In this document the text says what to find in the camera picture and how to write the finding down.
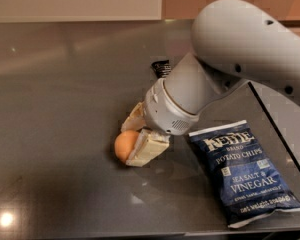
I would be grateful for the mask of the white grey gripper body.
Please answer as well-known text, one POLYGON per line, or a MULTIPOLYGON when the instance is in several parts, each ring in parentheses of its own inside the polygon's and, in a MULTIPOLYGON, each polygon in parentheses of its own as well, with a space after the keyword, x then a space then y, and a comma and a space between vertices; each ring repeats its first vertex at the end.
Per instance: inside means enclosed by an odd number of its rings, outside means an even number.
POLYGON ((184 135, 199 120, 198 115, 189 114, 175 104, 164 88, 163 78, 147 91, 143 116, 149 128, 167 135, 184 135))

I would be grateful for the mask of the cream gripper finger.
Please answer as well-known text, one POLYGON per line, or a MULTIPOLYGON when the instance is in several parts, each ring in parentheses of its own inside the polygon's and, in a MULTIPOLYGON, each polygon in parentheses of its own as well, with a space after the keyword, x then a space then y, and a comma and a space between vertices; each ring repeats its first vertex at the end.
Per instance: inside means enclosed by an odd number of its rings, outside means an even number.
POLYGON ((121 126, 121 131, 125 132, 128 130, 138 131, 145 125, 144 113, 143 113, 143 102, 139 102, 131 111, 129 116, 126 118, 121 126))
POLYGON ((170 145, 170 136, 142 129, 125 164, 142 167, 162 154, 170 145))

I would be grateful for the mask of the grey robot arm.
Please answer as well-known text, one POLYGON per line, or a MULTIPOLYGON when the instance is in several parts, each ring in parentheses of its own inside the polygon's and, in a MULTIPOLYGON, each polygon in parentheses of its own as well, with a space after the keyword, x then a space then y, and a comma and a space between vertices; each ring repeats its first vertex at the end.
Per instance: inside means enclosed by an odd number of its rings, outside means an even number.
POLYGON ((147 91, 121 127, 135 141, 116 155, 141 167, 162 154, 172 135, 198 122, 204 107, 240 86, 264 84, 300 106, 300 37, 242 0, 217 0, 196 17, 193 51, 147 91))

